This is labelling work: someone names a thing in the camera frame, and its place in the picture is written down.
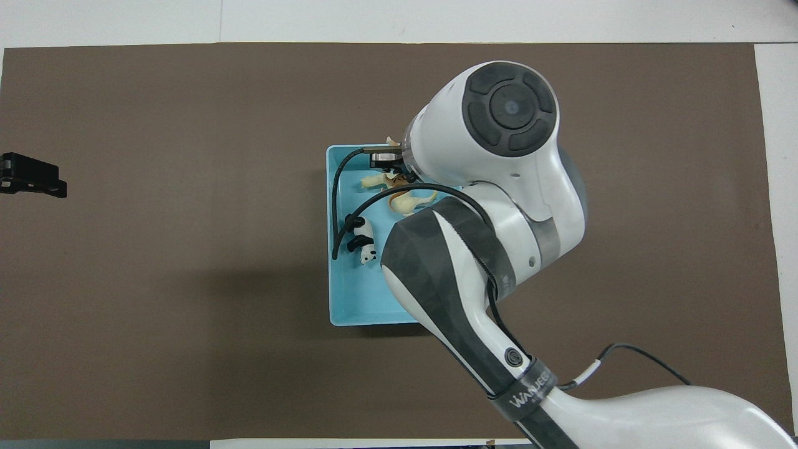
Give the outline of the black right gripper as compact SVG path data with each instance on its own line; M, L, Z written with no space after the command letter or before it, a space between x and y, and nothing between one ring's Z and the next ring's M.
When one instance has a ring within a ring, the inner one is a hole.
M413 174L405 164L401 152L368 151L370 168L381 171L388 181L413 181Z

